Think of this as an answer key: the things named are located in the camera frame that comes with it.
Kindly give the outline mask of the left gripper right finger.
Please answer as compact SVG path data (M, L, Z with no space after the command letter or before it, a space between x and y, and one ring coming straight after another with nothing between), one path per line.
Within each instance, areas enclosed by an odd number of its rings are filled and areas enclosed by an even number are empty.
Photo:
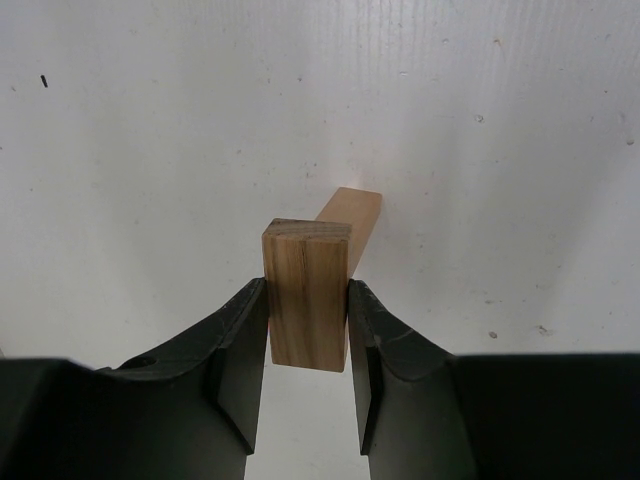
M371 478L474 478L452 355L360 280L349 283L348 327L360 452Z

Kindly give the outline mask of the wooden block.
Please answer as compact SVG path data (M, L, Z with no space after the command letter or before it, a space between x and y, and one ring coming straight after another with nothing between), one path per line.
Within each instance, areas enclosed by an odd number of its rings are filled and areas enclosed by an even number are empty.
M351 227L349 276L355 273L379 218L382 195L377 192L340 187L316 217L316 221L347 224Z
M351 227L272 220L262 234L272 361L343 372Z

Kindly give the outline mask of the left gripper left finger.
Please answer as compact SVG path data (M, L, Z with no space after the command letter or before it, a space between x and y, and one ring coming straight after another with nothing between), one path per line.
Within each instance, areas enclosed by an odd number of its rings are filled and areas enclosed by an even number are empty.
M269 313L250 280L161 345L104 368L104 479L242 479L255 451Z

